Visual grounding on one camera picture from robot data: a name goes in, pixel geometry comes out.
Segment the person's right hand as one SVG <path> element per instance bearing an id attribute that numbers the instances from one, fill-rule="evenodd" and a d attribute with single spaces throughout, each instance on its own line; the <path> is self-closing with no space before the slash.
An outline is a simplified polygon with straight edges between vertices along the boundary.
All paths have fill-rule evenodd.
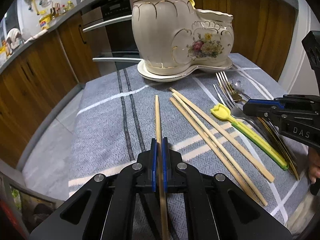
<path id="1" fill-rule="evenodd" d="M 319 153 L 311 147 L 308 148 L 308 160 L 309 160 L 308 176 L 311 183 L 314 184 L 316 180 L 320 178 L 320 157 L 319 157 Z"/>

